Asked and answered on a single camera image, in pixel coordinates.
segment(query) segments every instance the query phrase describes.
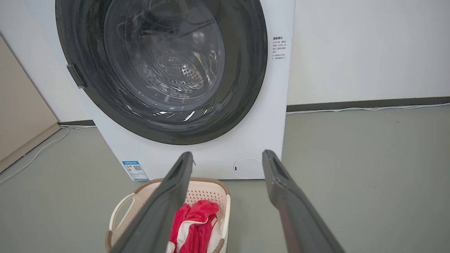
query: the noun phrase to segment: door hinge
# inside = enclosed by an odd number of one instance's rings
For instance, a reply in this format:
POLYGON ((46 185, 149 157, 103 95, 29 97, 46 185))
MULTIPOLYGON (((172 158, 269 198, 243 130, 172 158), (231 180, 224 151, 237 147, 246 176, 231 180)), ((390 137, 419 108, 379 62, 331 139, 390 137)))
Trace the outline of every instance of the door hinge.
POLYGON ((83 76, 78 71, 78 68, 74 64, 67 65, 67 69, 69 70, 70 74, 72 75, 73 80, 75 81, 76 85, 80 89, 87 88, 86 81, 84 80, 83 76))

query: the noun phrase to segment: dark baseboard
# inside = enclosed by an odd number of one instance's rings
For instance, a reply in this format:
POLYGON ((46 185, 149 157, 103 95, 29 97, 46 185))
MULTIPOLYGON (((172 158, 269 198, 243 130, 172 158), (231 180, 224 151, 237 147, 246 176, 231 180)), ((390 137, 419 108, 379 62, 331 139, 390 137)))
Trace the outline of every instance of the dark baseboard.
POLYGON ((446 103, 450 103, 450 97, 383 99, 383 100, 366 100, 366 101, 335 102, 335 103, 320 103, 320 104, 295 104, 295 105, 288 105, 286 111, 299 112, 299 111, 316 111, 316 110, 337 110, 351 107, 373 108, 373 107, 446 104, 446 103))
POLYGON ((95 123, 92 120, 58 122, 58 124, 64 126, 95 126, 95 123))

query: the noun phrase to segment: washing machine door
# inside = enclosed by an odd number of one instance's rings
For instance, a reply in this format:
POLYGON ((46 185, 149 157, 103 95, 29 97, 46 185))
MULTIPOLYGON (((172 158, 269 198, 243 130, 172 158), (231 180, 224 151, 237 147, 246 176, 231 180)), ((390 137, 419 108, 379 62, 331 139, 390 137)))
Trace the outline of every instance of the washing machine door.
POLYGON ((78 86, 150 140, 191 145, 225 134, 263 83, 259 0, 57 0, 56 22, 78 86))

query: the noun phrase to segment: door glass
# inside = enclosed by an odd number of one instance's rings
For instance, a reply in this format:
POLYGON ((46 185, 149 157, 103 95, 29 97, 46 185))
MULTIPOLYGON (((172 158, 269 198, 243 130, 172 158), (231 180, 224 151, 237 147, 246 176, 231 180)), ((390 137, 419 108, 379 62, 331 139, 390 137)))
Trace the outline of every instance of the door glass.
POLYGON ((125 88, 142 103, 169 111, 191 110, 212 98, 224 72, 225 49, 202 1, 114 0, 111 6, 105 30, 116 34, 104 35, 113 45, 107 54, 126 50, 126 57, 110 57, 125 88))

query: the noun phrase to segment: front-loading washing machine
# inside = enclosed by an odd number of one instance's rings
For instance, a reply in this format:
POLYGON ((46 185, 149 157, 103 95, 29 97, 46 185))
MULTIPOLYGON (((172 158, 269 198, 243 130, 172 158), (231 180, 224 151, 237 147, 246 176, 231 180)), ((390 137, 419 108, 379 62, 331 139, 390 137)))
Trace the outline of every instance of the front-loading washing machine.
POLYGON ((259 179, 262 151, 281 156, 294 5, 56 0, 43 29, 131 179, 164 177, 185 151, 192 176, 259 179))

